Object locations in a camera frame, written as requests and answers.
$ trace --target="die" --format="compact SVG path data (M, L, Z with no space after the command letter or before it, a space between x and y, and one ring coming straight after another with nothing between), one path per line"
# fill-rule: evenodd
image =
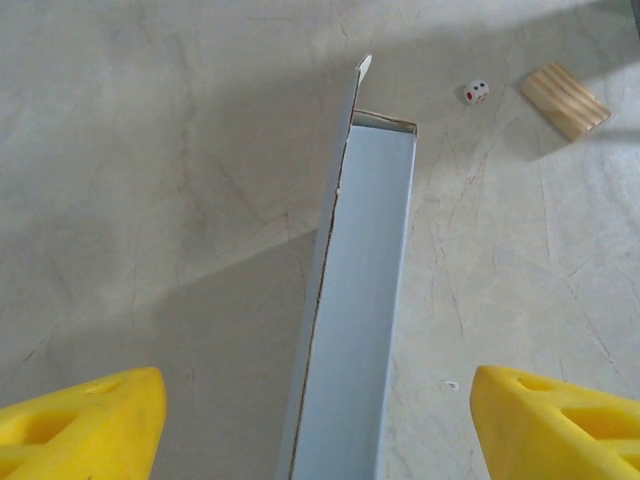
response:
M483 102L487 95L489 95L489 85L484 80L474 80L464 89L464 98L470 105Z

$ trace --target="gray floor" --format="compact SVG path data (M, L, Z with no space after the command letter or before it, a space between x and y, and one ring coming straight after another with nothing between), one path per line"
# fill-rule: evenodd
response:
M387 477L487 478L468 408L481 363L640 397L628 1L8 0L0 404L157 365L170 407L153 478L271 478L367 52L359 106L420 134ZM613 112L575 144L518 93L552 60ZM467 107L475 78L491 93Z

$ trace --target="torn cardboard edge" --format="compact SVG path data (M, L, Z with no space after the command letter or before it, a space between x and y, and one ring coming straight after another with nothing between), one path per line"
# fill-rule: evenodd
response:
M370 475L378 469L389 351L405 244L417 127L410 122L355 109L359 85L371 65L371 59L372 57L368 55L357 66L355 79L348 90L347 101L342 112L300 327L299 346L276 472L278 480L312 480L313 478L355 480L372 478ZM396 155L401 155L402 158L393 158ZM346 183L344 182L345 167L350 179ZM357 203L364 202L358 207L362 207L366 215L368 204L382 201L376 200L380 197L380 193L385 193L380 190L389 190L387 193L390 195L382 195L386 203L374 205L374 208L368 212L369 216L363 218L362 212L358 213L354 207ZM378 215L379 212L391 212L391 215L388 215L387 219L384 215ZM361 232L354 231L352 235L349 231L354 225L359 225L359 230L375 229L378 221L391 222L393 232L387 236L362 237ZM358 239L363 244L362 248L378 252L380 261L384 260L386 263L378 266L378 258L362 257L359 254L360 246L353 245L353 242ZM350 250L352 254L341 257L344 252ZM362 266L363 262L366 263L366 269L375 273L375 276L381 277L378 283L382 282L384 285L371 282L368 284L367 280L354 282L355 284L351 285L340 285L341 279L346 276L338 269L343 267L356 269L358 265ZM385 312L384 316L379 318L376 325L370 327L371 330L368 329L368 324L363 323L368 321L368 318L363 315L362 303L374 304L378 299L375 298L375 292L366 291L369 287L382 288L386 292L386 297L383 295L386 298L382 308ZM345 305L341 296L346 298L350 295L362 296L361 303L350 307L352 315L344 309L340 311ZM333 322L336 319L327 316L327 312L331 312L332 309L336 316L343 317L341 324L334 325ZM366 332L362 338L355 338L358 346L339 345L339 342L348 336L347 333L353 335L354 332ZM327 350L334 340L336 349L332 351L333 347L331 347ZM360 351L356 352L358 355L370 357L369 360L354 358L356 363L360 362L358 368L361 371L353 368L355 364L348 358L351 355L349 349L358 347L360 348ZM351 365L344 368L334 365L332 363L336 361L334 357L340 356L349 360L346 363ZM353 399L341 400L340 396L343 395L341 392L324 390L340 390L341 387L348 390L351 381L358 381L361 378L367 379L368 383L363 384L362 388L369 392L367 398L371 397L368 400L367 398L362 400L369 402L372 411L379 411L373 414L377 415L377 422L373 421L375 418L370 415L364 422L362 412L357 411L354 411L351 417L345 417L347 420L353 418L362 423L360 425L362 432L354 433L352 429L356 425L332 423L336 414L344 415L345 412L341 410L353 408ZM331 396L330 401L320 398L325 394ZM364 431L373 428L368 425L372 423L370 421L379 426L376 432ZM374 433L375 445L371 444L370 438ZM343 442L340 446L341 439L345 440L346 437L354 434L366 443L366 447L364 444L357 445L358 442L351 441ZM322 444L315 441L310 443L309 439L318 438L318 436L324 437L325 441L330 440L331 443ZM312 465L315 461L321 462L320 468Z

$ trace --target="wooden piece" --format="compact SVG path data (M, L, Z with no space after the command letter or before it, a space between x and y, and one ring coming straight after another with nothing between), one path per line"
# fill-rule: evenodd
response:
M611 116L593 93L557 63L531 74L520 90L572 142Z

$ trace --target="folded cardboard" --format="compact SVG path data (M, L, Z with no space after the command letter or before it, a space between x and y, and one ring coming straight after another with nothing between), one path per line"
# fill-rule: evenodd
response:
M277 480L372 480L381 471L417 131L355 110L356 69L318 227Z

